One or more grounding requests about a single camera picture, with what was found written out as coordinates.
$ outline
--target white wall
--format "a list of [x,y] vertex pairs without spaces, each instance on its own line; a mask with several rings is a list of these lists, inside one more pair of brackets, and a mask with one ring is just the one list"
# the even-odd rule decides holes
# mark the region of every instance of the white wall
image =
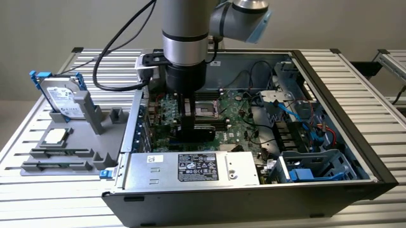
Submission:
[[[0,0],[0,99],[36,100],[28,72],[56,71],[72,47],[103,48],[146,2]],[[229,48],[338,48],[350,60],[372,60],[378,48],[406,49],[405,0],[270,0],[270,6],[274,14],[261,43],[227,40]],[[130,48],[162,47],[162,10],[158,3]],[[374,81],[388,95],[401,88],[393,77]]]

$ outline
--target sticker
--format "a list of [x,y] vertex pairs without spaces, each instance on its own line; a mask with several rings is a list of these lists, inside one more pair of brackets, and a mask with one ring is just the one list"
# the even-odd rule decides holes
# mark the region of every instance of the sticker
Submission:
[[72,91],[60,87],[48,87],[47,90],[60,113],[70,118],[84,118],[80,106],[74,102]]
[[213,61],[211,63],[210,63],[210,66],[211,67],[219,67],[222,65],[222,62],[221,61]]
[[189,181],[217,181],[218,167],[217,154],[179,154],[178,155],[178,180]]
[[150,155],[147,156],[147,163],[165,162],[163,155]]

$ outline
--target power supply label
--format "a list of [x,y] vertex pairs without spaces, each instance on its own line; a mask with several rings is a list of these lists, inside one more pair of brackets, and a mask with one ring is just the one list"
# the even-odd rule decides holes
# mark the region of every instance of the power supply label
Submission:
[[179,154],[178,155],[178,180],[189,181],[217,181],[218,167],[217,154]]

